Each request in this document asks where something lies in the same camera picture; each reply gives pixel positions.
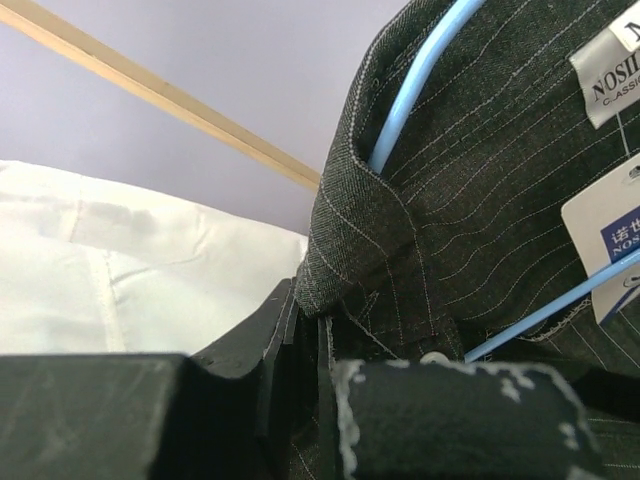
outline pinstripe suit jacket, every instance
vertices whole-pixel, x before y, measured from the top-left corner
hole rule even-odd
[[[488,0],[436,65],[381,176],[366,166],[417,49],[450,0],[413,0],[357,72],[313,209],[296,295],[338,357],[464,350],[585,279],[560,208],[640,152],[640,103],[595,130],[568,58],[633,1]],[[494,357],[640,375],[640,301],[606,328],[590,299]],[[612,478],[640,429],[593,414]]]

